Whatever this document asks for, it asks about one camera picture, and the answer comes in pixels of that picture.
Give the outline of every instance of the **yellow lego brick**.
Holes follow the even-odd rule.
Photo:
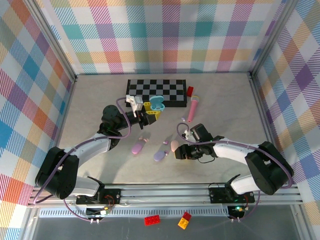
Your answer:
[[[184,219],[184,218],[182,217],[182,218],[180,219],[180,222],[178,223],[178,226],[179,226],[180,228],[182,228],[183,230],[185,230],[185,229],[187,228],[188,224],[189,224],[189,221],[186,220],[186,219]]]
[[[158,120],[161,115],[161,111],[146,111],[146,114],[155,115],[155,119]]]
[[[144,106],[144,109],[145,109],[146,112],[147,111],[151,111],[151,108],[150,108],[151,107],[151,103],[149,101],[144,102],[143,106]]]

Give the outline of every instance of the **black and white checkerboard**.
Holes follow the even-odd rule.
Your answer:
[[[126,95],[140,96],[144,102],[152,96],[161,95],[166,107],[187,106],[186,80],[182,79],[129,79]]]

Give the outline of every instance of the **teal toy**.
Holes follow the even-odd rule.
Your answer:
[[[149,99],[149,102],[151,103],[150,109],[152,111],[163,111],[165,110],[165,105],[162,103],[164,101],[164,96],[152,96]]]

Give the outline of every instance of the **red lego brick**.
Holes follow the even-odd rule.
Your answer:
[[[188,212],[184,212],[182,217],[188,222],[190,222],[191,215]]]
[[[159,215],[155,216],[147,216],[144,218],[144,225],[149,226],[153,224],[159,224],[160,223],[160,217]]]
[[[194,91],[194,87],[193,86],[188,86],[188,90],[186,91],[186,95],[188,97],[191,97],[193,91]]]

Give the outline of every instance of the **white table surface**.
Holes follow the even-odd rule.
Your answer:
[[[125,96],[128,79],[186,79],[187,87],[193,86],[193,94],[200,99],[190,127],[202,123],[213,137],[221,135],[243,143],[260,144],[266,140],[245,73],[83,75],[76,83],[59,147],[73,147],[92,137],[99,129],[104,107],[116,105],[116,99]],[[124,102],[122,107],[131,110]],[[78,176],[91,176],[104,183],[211,183],[249,174],[246,165],[226,158],[207,164],[174,158],[170,144],[164,145],[163,141],[177,139],[184,143],[177,136],[176,126],[181,117],[188,117],[189,109],[190,102],[183,108],[167,107],[158,121],[143,130],[134,125],[129,137],[83,164]],[[131,148],[139,136],[149,141],[139,154],[133,155]],[[156,162],[153,156],[159,150],[167,150],[169,155]],[[204,156],[200,160],[211,159]]]

